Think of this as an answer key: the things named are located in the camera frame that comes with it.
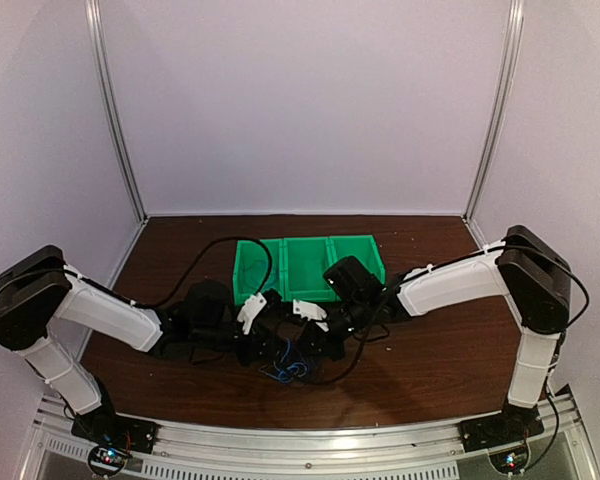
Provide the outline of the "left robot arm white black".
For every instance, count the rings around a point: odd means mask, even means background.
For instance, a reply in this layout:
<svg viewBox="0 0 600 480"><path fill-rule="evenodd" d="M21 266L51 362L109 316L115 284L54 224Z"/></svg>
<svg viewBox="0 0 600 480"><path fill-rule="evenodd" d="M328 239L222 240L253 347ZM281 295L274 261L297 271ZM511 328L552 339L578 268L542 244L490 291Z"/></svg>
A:
<svg viewBox="0 0 600 480"><path fill-rule="evenodd" d="M242 307L215 281L193 285L165 309L117 295L83 276L47 245L0 274L0 345L16 352L57 391L103 444L117 442L124 424L106 389L51 333L53 320L80 324L156 358L181 360L199 350L232 351L255 337L254 323L278 299L251 295Z"/></svg>

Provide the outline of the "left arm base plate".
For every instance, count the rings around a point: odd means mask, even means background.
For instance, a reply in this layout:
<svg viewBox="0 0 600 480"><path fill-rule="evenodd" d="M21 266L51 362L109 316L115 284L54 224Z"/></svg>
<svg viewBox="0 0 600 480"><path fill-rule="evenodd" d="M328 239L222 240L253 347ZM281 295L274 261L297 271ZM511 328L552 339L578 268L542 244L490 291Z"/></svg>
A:
<svg viewBox="0 0 600 480"><path fill-rule="evenodd" d="M118 414L91 412L74 416L71 434L104 447L124 452L151 454L158 432L153 421Z"/></svg>

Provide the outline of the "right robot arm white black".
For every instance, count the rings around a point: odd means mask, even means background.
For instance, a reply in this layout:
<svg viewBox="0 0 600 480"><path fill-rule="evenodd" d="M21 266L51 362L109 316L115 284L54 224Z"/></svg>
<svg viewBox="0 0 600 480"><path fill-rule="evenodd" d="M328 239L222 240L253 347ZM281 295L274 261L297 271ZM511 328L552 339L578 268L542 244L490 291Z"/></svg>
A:
<svg viewBox="0 0 600 480"><path fill-rule="evenodd" d="M496 242L464 257L414 268L383 284L353 256L324 274L340 298L330 311L296 301L292 311L307 321L316 339L304 341L317 352L341 347L365 333L381 312L408 318L491 297L508 304L521 332L503 412L493 419L499 440L515 440L531 424L561 344L575 317L570 312L576 278L569 263L528 227L514 225Z"/></svg>

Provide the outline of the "green bin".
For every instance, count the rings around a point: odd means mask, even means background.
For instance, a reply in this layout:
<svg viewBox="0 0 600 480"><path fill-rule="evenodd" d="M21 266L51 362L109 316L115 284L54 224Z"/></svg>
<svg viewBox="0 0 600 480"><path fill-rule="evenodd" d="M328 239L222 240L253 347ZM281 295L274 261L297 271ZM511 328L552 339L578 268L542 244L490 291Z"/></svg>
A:
<svg viewBox="0 0 600 480"><path fill-rule="evenodd" d="M330 237L334 260L356 257L381 282L386 282L386 270L378 245L372 235L343 235Z"/></svg>
<svg viewBox="0 0 600 480"><path fill-rule="evenodd" d="M323 278L335 262L328 237L288 237L283 240L286 262L285 299L313 303L335 300L335 292Z"/></svg>
<svg viewBox="0 0 600 480"><path fill-rule="evenodd" d="M272 257L271 272L262 287L262 291L274 289L284 297L286 264L283 255L283 240L263 239L262 243L268 248ZM233 296L236 305L242 305L251 295L256 293L267 267L267 255L260 246L248 241L237 243L232 276Z"/></svg>

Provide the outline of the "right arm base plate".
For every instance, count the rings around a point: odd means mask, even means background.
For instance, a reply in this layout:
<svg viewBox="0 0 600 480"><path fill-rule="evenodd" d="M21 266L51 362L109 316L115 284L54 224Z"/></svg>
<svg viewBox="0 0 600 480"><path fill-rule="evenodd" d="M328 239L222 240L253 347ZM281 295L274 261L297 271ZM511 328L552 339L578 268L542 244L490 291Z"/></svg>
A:
<svg viewBox="0 0 600 480"><path fill-rule="evenodd" d="M530 436L544 432L542 421L536 416L523 419L498 413L461 421L459 431L466 453L522 443Z"/></svg>

